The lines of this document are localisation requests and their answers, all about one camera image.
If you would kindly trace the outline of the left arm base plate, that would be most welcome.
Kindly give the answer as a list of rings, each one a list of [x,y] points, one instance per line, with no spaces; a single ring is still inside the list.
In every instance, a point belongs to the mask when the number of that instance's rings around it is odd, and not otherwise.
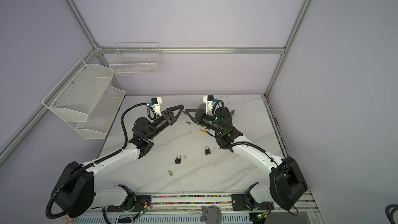
[[[106,210],[110,213],[116,212],[134,212],[138,213],[144,210],[144,207],[149,206],[152,202],[151,195],[137,195],[133,190],[131,190],[126,185],[120,184],[116,187],[121,189],[123,192],[127,193],[125,200],[119,206],[110,205]]]

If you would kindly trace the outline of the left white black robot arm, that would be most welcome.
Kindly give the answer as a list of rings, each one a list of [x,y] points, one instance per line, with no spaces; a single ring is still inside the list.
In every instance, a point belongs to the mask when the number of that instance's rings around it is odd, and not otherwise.
[[[173,125],[183,112],[182,104],[169,107],[154,120],[138,118],[132,128],[133,137],[128,138],[124,123],[128,108],[121,116],[124,135],[123,146],[95,160],[79,164],[69,163],[63,170],[54,187],[45,209],[48,219],[57,219],[67,215],[76,218],[89,209],[116,206],[123,211],[130,211],[137,205],[135,192],[124,184],[110,188],[100,188],[98,183],[107,175],[124,165],[136,161],[149,153],[154,146],[152,140]]]

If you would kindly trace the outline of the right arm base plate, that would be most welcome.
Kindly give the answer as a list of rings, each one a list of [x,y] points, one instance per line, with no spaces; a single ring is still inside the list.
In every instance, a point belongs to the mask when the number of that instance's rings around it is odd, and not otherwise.
[[[243,194],[232,194],[232,207],[234,211],[272,211],[274,209],[272,202],[257,202],[251,195],[251,190],[258,184],[252,184]]]

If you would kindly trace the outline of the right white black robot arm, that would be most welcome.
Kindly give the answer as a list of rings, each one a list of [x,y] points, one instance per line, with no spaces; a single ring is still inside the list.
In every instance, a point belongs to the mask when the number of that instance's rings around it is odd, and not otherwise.
[[[222,100],[206,109],[187,109],[184,113],[192,122],[214,131],[212,135],[220,149],[234,152],[268,174],[269,192],[277,205],[291,212],[296,202],[308,190],[304,175],[295,159],[276,156],[251,142],[234,125],[232,115]]]

